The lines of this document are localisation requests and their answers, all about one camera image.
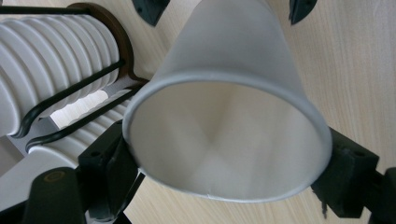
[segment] white ribbed object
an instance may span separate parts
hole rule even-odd
[[[88,15],[0,22],[0,136],[14,134],[35,105],[120,59],[114,36]],[[118,69],[52,106],[74,103],[117,79]]]
[[[128,92],[128,90],[119,91],[86,114],[81,115],[79,119],[113,102],[126,92]],[[89,124],[63,139],[48,143],[44,146],[32,147],[27,157],[1,176],[0,211],[26,200],[31,183],[36,176],[43,172],[63,166],[76,168],[78,166],[79,154],[87,149],[87,147],[113,123],[123,119],[123,114],[129,102],[130,100],[126,100],[115,106],[101,117],[91,121]]]

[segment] black plastic holder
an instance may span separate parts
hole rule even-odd
[[[78,15],[91,12],[87,8],[68,7],[0,7],[0,15]]]
[[[396,168],[381,175],[379,157],[332,129],[332,158],[311,186],[323,203],[338,217],[359,218],[364,207],[370,224],[396,224]]]

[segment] ribbed white plastic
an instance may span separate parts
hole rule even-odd
[[[0,136],[14,134],[39,102],[120,59],[114,36],[88,15],[0,22]],[[113,83],[118,69],[52,106],[40,117]]]

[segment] beige surface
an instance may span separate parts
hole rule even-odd
[[[9,1],[4,5],[64,7],[71,0]],[[150,77],[199,0],[172,0],[156,28],[143,23],[131,0],[94,1],[125,26],[135,71]],[[309,99],[329,125],[396,165],[396,1],[318,0],[299,24],[287,21],[289,0],[268,0],[282,22]],[[161,187],[146,179],[127,210],[134,223],[367,223],[323,219],[311,189],[283,202],[220,203]]]

